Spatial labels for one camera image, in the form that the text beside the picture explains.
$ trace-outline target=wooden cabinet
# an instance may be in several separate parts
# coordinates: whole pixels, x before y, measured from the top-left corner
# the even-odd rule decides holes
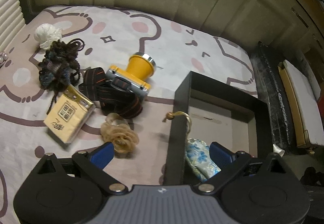
[[[296,0],[218,0],[202,30],[247,51],[258,41],[285,50],[307,32],[294,12],[297,6]]]
[[[315,49],[322,58],[324,58],[324,40],[315,25],[311,25],[308,31],[294,45],[304,54],[310,49]]]

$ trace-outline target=white yarn ball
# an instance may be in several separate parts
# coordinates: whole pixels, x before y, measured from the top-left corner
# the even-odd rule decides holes
[[[34,33],[34,38],[39,42],[39,47],[48,50],[53,41],[62,39],[62,29],[52,24],[41,24]]]

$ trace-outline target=beige headboard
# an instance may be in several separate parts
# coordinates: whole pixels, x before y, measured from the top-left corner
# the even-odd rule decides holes
[[[15,35],[25,26],[18,0],[0,0],[0,52],[4,51]]]

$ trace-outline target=cartoon print bedsheet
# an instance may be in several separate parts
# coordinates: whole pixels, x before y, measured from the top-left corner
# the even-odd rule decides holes
[[[81,38],[82,74],[88,68],[111,64],[126,68],[135,52],[148,53],[157,70],[147,81],[152,89],[143,112],[129,121],[140,143],[127,157],[115,157],[106,172],[125,183],[158,185],[163,180],[171,123],[162,123],[173,108],[174,92],[190,70],[237,87],[257,97],[254,73],[247,53],[220,37],[146,13],[120,8],[53,6],[26,25],[7,48],[9,60],[0,69],[0,223],[18,223],[12,202],[31,169],[46,152],[59,158],[102,144],[100,109],[88,119],[77,139],[62,148],[52,139],[43,120],[52,93],[39,87],[35,29],[49,23],[63,30],[63,41]]]

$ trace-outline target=blue gripper pad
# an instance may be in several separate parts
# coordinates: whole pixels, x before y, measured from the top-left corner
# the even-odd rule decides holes
[[[209,147],[209,156],[220,169],[235,160],[235,154],[216,141],[212,142]]]
[[[89,160],[96,167],[104,169],[114,158],[114,145],[110,142],[103,144],[89,154]]]

